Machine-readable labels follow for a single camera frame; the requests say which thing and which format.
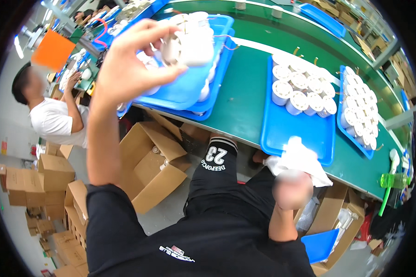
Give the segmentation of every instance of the green handle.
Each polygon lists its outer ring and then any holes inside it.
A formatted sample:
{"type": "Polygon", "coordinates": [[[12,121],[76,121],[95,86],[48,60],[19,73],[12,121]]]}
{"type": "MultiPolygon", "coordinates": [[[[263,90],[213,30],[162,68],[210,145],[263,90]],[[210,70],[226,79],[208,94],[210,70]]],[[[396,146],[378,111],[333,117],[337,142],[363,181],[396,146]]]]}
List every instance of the green handle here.
{"type": "Polygon", "coordinates": [[[381,209],[379,210],[379,213],[378,213],[378,215],[379,215],[379,216],[382,216],[382,214],[384,213],[385,206],[387,205],[387,200],[388,200],[388,197],[390,196],[390,190],[391,190],[391,188],[390,188],[390,187],[388,187],[388,188],[385,190],[384,201],[382,202],[381,209]]]}

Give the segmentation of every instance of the orange wire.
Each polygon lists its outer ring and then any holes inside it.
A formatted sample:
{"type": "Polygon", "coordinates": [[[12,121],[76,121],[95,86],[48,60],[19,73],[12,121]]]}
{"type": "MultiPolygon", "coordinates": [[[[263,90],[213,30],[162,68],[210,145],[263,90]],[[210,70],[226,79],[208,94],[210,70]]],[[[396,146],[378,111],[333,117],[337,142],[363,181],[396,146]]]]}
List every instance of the orange wire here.
{"type": "Polygon", "coordinates": [[[108,30],[108,25],[106,24],[106,21],[101,19],[101,18],[94,19],[94,21],[95,20],[102,22],[103,26],[105,26],[105,30],[103,31],[103,33],[100,36],[96,37],[94,39],[94,41],[97,42],[98,44],[103,45],[105,48],[108,48],[108,45],[106,43],[104,43],[103,41],[98,40],[99,38],[101,38],[106,33],[106,31],[108,30]]]}

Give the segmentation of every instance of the black t-shirt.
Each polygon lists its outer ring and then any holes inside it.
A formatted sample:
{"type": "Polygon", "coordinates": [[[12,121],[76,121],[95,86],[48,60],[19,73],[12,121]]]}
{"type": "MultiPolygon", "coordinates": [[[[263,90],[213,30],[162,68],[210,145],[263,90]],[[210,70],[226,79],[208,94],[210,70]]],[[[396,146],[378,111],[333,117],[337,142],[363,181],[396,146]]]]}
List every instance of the black t-shirt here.
{"type": "Polygon", "coordinates": [[[206,200],[212,209],[192,208],[178,223],[146,236],[120,188],[89,185],[89,277],[315,276],[299,239],[272,241],[267,229],[250,222],[256,214],[244,218],[254,207],[231,199],[226,204],[242,210],[226,214],[212,200],[206,200]]]}

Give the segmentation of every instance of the man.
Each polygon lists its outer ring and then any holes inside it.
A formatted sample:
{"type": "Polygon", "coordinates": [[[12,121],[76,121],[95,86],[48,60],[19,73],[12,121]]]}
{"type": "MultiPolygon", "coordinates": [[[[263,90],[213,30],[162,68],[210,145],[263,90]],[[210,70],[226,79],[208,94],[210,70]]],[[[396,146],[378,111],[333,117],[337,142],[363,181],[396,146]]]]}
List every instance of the man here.
{"type": "Polygon", "coordinates": [[[30,63],[16,74],[12,82],[12,94],[17,102],[28,106],[32,127],[43,139],[87,148],[89,108],[77,105],[72,96],[72,88],[79,78],[79,72],[72,74],[61,100],[55,100],[43,96],[47,82],[30,63]]]}
{"type": "Polygon", "coordinates": [[[83,12],[76,12],[74,15],[74,21],[77,20],[89,20],[94,16],[94,11],[91,9],[87,9],[83,12]]]}
{"type": "MultiPolygon", "coordinates": [[[[298,240],[293,210],[311,197],[311,179],[275,186],[265,168],[247,185],[237,184],[236,143],[212,136],[190,184],[186,216],[146,236],[126,193],[119,187],[122,165],[116,117],[118,103],[172,82],[186,70],[147,70],[136,57],[160,48],[177,26],[145,19],[111,45],[98,76],[89,114],[86,231],[89,277],[94,276],[314,276],[298,240]],[[205,169],[220,166],[222,171],[205,169]],[[284,193],[299,197],[292,201],[284,193]]],[[[262,157],[256,155],[255,161],[262,157]]]]}

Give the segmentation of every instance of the hand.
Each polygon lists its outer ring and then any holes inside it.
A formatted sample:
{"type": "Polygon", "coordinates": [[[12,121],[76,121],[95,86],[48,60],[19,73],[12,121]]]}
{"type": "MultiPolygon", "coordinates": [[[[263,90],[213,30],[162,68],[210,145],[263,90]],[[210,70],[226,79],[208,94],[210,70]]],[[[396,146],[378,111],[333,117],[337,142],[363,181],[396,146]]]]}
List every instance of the hand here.
{"type": "Polygon", "coordinates": [[[101,103],[116,106],[140,96],[143,92],[174,81],[186,66],[170,66],[148,70],[137,58],[142,49],[153,56],[150,43],[161,47],[161,38],[179,30],[178,26],[144,19],[117,37],[103,62],[96,84],[96,97],[101,103]]]}
{"type": "Polygon", "coordinates": [[[313,196],[311,176],[296,169],[283,171],[276,177],[273,197],[282,210],[303,208],[313,196]]]}
{"type": "Polygon", "coordinates": [[[65,91],[72,91],[72,88],[75,86],[75,84],[77,84],[77,81],[80,79],[81,75],[81,72],[72,73],[68,78],[67,85],[65,86],[65,91]]]}

